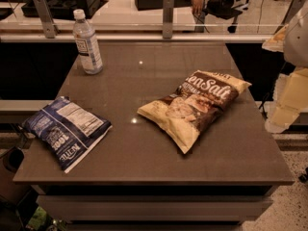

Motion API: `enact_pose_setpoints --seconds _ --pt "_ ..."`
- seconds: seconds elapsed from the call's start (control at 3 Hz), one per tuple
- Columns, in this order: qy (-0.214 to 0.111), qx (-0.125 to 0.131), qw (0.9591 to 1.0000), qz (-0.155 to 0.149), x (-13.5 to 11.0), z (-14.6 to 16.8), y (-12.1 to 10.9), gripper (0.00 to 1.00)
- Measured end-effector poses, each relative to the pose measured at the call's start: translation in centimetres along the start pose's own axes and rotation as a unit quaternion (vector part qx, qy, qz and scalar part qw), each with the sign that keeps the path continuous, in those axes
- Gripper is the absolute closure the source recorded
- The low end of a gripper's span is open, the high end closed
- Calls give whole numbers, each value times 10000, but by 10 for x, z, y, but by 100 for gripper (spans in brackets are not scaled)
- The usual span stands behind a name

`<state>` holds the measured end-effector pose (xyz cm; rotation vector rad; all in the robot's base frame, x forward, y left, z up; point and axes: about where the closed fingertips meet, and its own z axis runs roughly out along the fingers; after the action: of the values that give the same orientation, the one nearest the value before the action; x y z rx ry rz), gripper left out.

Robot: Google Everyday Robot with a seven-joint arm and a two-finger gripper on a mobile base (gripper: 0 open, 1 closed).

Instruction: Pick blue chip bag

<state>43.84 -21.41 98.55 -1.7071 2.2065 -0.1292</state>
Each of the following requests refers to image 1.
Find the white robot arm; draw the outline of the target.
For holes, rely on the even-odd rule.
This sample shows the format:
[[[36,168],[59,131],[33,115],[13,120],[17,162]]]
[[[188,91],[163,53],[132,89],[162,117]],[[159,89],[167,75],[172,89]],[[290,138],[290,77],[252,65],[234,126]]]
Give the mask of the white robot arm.
[[[279,74],[274,85],[273,103],[269,107],[265,128],[273,134],[287,130],[308,108],[308,10],[300,9],[271,38],[263,49],[282,52],[284,60],[295,66],[289,74]]]

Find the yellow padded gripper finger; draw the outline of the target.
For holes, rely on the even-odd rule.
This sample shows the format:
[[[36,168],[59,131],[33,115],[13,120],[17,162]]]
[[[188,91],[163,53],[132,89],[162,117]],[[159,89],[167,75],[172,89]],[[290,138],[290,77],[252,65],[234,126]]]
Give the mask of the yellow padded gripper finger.
[[[286,30],[287,27],[283,26],[277,33],[262,44],[262,48],[271,52],[282,52]]]
[[[270,133],[282,133],[308,108],[308,68],[297,67],[290,75],[280,74],[273,99],[265,128]]]

